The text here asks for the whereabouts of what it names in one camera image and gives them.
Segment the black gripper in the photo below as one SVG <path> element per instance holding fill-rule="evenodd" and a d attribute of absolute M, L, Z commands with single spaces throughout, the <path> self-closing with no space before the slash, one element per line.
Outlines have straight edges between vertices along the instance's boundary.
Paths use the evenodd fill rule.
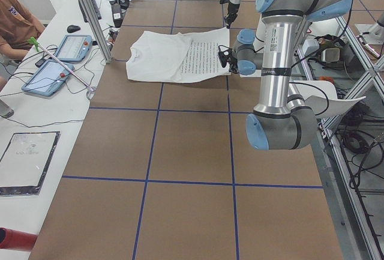
<path fill-rule="evenodd" d="M 233 55 L 229 55 L 227 62 L 229 63 L 229 72 L 238 74 L 238 60 Z"/>
<path fill-rule="evenodd" d="M 238 16 L 239 6 L 240 6 L 240 3 L 228 2 L 227 14 L 224 17 L 224 22 L 226 24 L 227 29 L 230 29 L 232 23 L 236 20 Z"/>

